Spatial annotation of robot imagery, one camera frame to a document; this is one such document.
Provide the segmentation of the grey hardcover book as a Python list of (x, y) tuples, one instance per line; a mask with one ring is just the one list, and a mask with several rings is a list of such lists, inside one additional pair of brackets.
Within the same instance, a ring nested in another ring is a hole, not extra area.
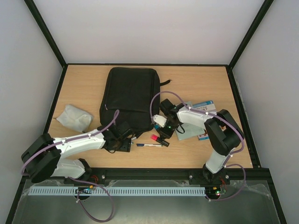
[[(212, 100), (194, 105), (191, 103), (191, 101), (187, 101), (186, 104), (202, 111), (215, 111), (214, 102)], [(189, 123), (183, 123), (182, 125), (179, 125), (179, 127), (176, 129), (176, 135), (178, 140), (186, 140), (191, 137), (198, 137), (199, 140), (209, 139), (208, 134), (203, 128)]]

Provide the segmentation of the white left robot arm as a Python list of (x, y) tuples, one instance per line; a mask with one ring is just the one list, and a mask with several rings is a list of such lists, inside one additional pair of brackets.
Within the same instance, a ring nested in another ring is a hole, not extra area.
[(87, 133), (52, 138), (42, 134), (21, 155), (25, 172), (33, 183), (51, 177), (71, 177), (86, 180), (91, 168), (85, 159), (70, 160), (69, 157), (89, 150), (105, 149), (109, 152), (129, 152), (134, 131), (127, 122), (120, 125), (100, 126)]

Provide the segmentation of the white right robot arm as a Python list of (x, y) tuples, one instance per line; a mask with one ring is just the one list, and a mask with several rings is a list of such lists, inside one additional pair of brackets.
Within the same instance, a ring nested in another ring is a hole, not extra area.
[(244, 134), (227, 110), (205, 112), (185, 103), (174, 105), (168, 99), (160, 103), (160, 110), (164, 116), (153, 115), (152, 121), (160, 126), (158, 131), (164, 139), (169, 139), (181, 124), (191, 124), (206, 131), (213, 148), (203, 166), (202, 176), (206, 182), (218, 180), (233, 150), (239, 145), (244, 147)]

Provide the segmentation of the black backpack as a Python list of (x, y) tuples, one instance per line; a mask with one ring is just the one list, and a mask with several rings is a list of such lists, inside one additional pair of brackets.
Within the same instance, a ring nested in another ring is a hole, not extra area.
[(159, 113), (160, 87), (171, 80), (160, 82), (158, 73), (150, 68), (114, 67), (110, 70), (100, 106), (100, 123), (104, 126), (112, 121), (119, 110), (116, 124), (127, 122), (134, 133), (153, 129), (151, 116)]

